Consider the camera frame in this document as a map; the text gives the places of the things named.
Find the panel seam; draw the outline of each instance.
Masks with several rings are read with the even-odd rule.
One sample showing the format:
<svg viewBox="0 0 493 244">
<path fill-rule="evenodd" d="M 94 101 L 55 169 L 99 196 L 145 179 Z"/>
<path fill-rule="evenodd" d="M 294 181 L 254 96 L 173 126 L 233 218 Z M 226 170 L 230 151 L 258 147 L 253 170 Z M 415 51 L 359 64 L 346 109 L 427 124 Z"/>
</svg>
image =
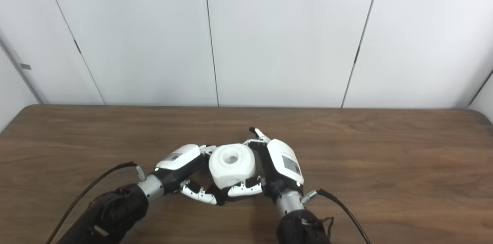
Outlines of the panel seam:
<svg viewBox="0 0 493 244">
<path fill-rule="evenodd" d="M 217 90 L 217 75 L 215 70 L 215 58 L 214 58 L 214 45 L 213 45 L 213 32 L 211 29 L 211 13 L 209 12 L 209 0 L 206 0 L 207 5 L 207 19 L 209 23 L 209 37 L 211 39 L 211 53 L 213 56 L 213 68 L 214 68 L 214 83 L 216 87 L 216 99 L 217 99 L 217 107 L 219 107 L 219 91 Z"/>
<path fill-rule="evenodd" d="M 79 48 L 79 45 L 77 44 L 77 41 L 75 40 L 74 33 L 72 32 L 72 29 L 70 28 L 69 22 L 67 22 L 67 18 L 65 18 L 65 14 L 62 11 L 62 7 L 60 7 L 60 3 L 58 3 L 58 0 L 55 0 L 55 2 L 57 4 L 57 6 L 58 6 L 58 10 L 60 11 L 60 14 L 62 14 L 63 20 L 65 21 L 65 24 L 67 25 L 67 28 L 69 29 L 69 32 L 70 32 L 70 35 L 72 36 L 72 39 L 74 40 L 74 43 L 76 44 L 76 47 L 79 50 L 80 56 L 82 57 L 82 60 L 84 61 L 84 65 L 86 66 L 86 69 L 89 72 L 89 75 L 91 76 L 91 79 L 92 79 L 92 81 L 94 83 L 94 86 L 96 87 L 96 90 L 99 93 L 99 96 L 101 97 L 101 101 L 102 101 L 102 103 L 104 105 L 106 105 L 106 102 L 104 102 L 104 98 L 102 97 L 101 91 L 99 90 L 99 87 L 97 86 L 97 83 L 96 83 L 96 81 L 94 79 L 94 76 L 93 76 L 91 70 L 89 69 L 89 66 L 87 65 L 86 58 L 82 54 L 82 52 L 81 52 L 81 50 Z"/>
<path fill-rule="evenodd" d="M 352 74 L 354 72 L 354 67 L 356 67 L 356 61 L 358 60 L 359 51 L 361 49 L 361 43 L 363 42 L 363 37 L 365 36 L 366 26 L 368 25 L 368 20 L 370 19 L 370 13 L 371 13 L 371 10 L 373 8 L 373 2 L 375 2 L 375 0 L 371 0 L 370 7 L 368 8 L 368 14 L 366 14 L 366 20 L 365 20 L 365 24 L 363 26 L 363 31 L 361 32 L 361 37 L 359 39 L 358 48 L 356 49 L 356 55 L 354 56 L 354 62 L 352 63 L 352 68 L 351 68 L 351 72 L 349 74 L 349 79 L 347 80 L 347 85 L 345 87 L 344 97 L 342 99 L 342 103 L 340 104 L 341 108 L 344 107 L 344 102 L 345 102 L 345 99 L 347 97 L 347 91 L 349 90 L 349 85 L 351 83 Z"/>
</svg>

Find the hole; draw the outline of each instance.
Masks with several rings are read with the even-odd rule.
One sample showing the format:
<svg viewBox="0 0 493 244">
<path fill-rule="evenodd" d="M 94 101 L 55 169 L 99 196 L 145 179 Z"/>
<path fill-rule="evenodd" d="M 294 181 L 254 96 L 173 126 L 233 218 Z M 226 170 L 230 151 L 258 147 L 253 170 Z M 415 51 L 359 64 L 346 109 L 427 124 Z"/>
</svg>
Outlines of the hole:
<svg viewBox="0 0 493 244">
<path fill-rule="evenodd" d="M 224 160 L 224 162 L 227 164 L 233 164 L 234 162 L 238 161 L 239 157 L 240 155 L 238 151 L 233 149 L 226 150 L 222 154 L 222 160 Z"/>
</svg>

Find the white plastic housing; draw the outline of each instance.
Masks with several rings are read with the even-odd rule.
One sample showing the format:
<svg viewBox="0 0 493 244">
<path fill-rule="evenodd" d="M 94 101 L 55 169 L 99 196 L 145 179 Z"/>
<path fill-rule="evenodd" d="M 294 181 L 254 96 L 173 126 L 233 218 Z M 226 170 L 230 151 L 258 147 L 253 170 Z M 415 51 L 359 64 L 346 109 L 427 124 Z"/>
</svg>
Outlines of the white plastic housing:
<svg viewBox="0 0 493 244">
<path fill-rule="evenodd" d="M 178 148 L 178 150 L 172 152 L 163 160 L 161 160 L 156 167 L 176 170 L 179 169 L 190 161 L 194 160 L 197 156 L 200 155 L 200 148 L 195 144 L 186 144 Z"/>
<path fill-rule="evenodd" d="M 269 154 L 277 172 L 303 184 L 303 174 L 293 149 L 281 140 L 274 139 L 267 144 Z"/>
<path fill-rule="evenodd" d="M 211 155 L 209 170 L 219 189 L 232 186 L 255 174 L 255 156 L 246 145 L 223 145 Z"/>
</svg>

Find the silver cylindrical joint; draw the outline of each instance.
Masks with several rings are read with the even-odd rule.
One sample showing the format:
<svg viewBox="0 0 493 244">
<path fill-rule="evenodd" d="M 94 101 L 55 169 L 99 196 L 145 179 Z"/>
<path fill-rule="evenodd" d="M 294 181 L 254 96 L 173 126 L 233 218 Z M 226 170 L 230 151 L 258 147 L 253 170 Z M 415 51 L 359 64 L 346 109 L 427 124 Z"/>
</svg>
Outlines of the silver cylindrical joint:
<svg viewBox="0 0 493 244">
<path fill-rule="evenodd" d="M 278 208 L 280 216 L 285 216 L 291 211 L 297 211 L 299 209 L 305 209 L 300 202 L 301 194 L 298 191 L 287 190 L 281 192 L 276 200 L 276 206 Z"/>
<path fill-rule="evenodd" d="M 137 185 L 145 193 L 149 203 L 164 195 L 163 185 L 154 175 L 149 175 L 145 181 L 141 181 Z"/>
</svg>

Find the label sticker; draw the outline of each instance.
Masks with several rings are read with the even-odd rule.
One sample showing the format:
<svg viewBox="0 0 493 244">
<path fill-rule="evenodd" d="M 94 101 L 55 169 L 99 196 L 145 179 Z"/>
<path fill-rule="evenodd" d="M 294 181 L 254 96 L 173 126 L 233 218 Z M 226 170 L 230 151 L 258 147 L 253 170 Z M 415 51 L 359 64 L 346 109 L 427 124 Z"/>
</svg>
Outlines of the label sticker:
<svg viewBox="0 0 493 244">
<path fill-rule="evenodd" d="M 175 159 L 179 158 L 180 155 L 182 155 L 183 153 L 171 153 L 170 155 L 168 155 L 167 157 L 165 157 L 163 160 L 164 161 L 174 161 Z"/>
<path fill-rule="evenodd" d="M 284 162 L 284 167 L 286 169 L 289 169 L 289 170 L 301 175 L 300 168 L 294 160 L 292 160 L 291 158 L 288 158 L 286 156 L 282 156 L 282 161 Z"/>
</svg>

